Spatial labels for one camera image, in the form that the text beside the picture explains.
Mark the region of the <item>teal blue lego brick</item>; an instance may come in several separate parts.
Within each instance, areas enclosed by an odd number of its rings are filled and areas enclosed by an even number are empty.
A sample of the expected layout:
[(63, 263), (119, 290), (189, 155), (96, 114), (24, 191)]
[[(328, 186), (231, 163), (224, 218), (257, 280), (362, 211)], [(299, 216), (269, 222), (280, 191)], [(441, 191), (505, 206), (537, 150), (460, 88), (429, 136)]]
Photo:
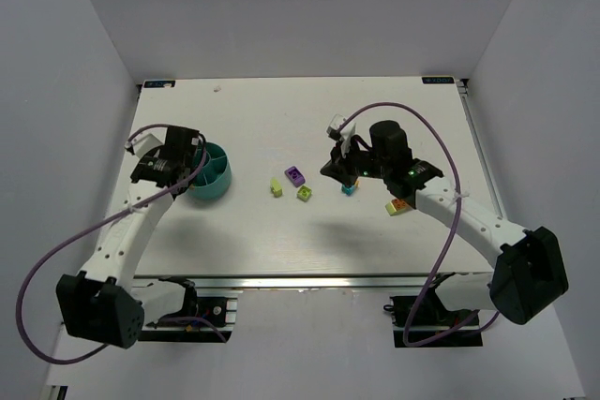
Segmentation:
[(351, 196), (355, 190), (357, 189), (357, 185), (342, 185), (341, 192), (347, 196)]

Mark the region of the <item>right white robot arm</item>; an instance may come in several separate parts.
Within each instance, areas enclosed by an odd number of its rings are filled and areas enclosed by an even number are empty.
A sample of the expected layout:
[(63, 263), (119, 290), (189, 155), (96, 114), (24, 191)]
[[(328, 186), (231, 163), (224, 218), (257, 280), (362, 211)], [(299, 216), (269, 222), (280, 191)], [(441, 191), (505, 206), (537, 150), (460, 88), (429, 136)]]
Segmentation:
[(380, 179), (397, 199), (428, 215), (472, 246), (489, 274), (440, 277), (427, 300), (446, 311), (492, 310), (523, 325), (568, 291), (557, 236), (545, 227), (528, 230), (475, 200), (461, 197), (443, 172), (413, 156), (406, 132), (385, 120), (369, 129), (370, 145), (355, 125), (337, 115), (327, 128), (335, 141), (322, 175), (351, 186), (359, 177)]

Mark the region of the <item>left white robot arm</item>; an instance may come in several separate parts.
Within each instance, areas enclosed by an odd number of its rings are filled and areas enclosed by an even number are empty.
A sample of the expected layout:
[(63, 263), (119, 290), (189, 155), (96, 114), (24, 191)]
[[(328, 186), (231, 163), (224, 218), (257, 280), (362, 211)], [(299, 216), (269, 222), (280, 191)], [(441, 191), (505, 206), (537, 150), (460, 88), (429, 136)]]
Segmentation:
[(78, 273), (62, 275), (56, 286), (69, 335), (119, 348), (130, 348), (148, 324), (197, 311), (194, 285), (184, 277), (164, 276), (142, 288), (133, 281), (158, 222), (207, 158), (203, 135), (182, 126), (168, 126), (164, 140), (144, 130), (127, 150), (138, 162), (122, 217), (111, 220)]

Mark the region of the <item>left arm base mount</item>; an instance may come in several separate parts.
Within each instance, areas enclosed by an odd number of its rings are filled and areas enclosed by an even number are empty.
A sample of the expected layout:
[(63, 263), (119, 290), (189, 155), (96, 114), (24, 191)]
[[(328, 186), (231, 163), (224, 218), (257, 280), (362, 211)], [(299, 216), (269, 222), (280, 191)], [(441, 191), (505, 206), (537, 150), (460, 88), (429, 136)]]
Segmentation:
[(136, 280), (131, 295), (144, 312), (140, 342), (224, 344), (232, 335), (238, 306), (234, 291), (164, 276)]

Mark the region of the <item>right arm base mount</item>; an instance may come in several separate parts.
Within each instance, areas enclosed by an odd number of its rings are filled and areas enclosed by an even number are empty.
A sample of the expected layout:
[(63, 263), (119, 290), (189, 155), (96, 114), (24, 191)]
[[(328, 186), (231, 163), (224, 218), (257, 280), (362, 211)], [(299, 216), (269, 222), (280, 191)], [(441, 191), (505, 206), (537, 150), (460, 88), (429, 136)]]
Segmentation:
[[(391, 320), (394, 347), (406, 348), (403, 341), (405, 323), (426, 277), (385, 276), (383, 280), (391, 289), (383, 303), (382, 311)], [(471, 313), (468, 309), (449, 311), (440, 300), (428, 293), (415, 314), (408, 339), (410, 342), (416, 342), (436, 337), (459, 325)], [(425, 344), (424, 348), (481, 348), (482, 334), (476, 331), (480, 324), (480, 318), (476, 316), (460, 330)]]

